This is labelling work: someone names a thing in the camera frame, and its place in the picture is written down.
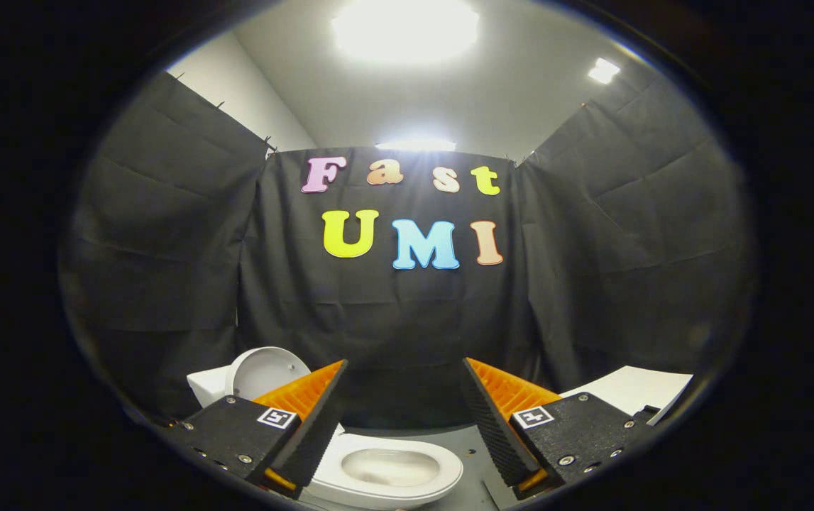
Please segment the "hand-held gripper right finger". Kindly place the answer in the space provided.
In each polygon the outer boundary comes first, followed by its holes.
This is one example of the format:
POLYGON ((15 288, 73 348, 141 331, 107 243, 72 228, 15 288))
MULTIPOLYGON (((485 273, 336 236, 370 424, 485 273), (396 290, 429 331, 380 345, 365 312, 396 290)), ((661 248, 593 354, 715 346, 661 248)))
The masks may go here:
POLYGON ((461 391, 503 483, 517 500, 576 484, 636 446, 653 405, 627 413, 591 392, 563 397, 471 357, 461 391))

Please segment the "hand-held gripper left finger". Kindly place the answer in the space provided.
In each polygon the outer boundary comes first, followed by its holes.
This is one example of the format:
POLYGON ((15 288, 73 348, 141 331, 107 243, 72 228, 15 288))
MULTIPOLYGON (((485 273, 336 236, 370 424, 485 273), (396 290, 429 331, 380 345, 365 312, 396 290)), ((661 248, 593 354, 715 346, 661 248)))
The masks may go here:
POLYGON ((336 389, 348 381, 348 366, 341 359, 257 398, 225 395, 167 427, 165 439, 213 471, 297 499, 341 421, 336 389))

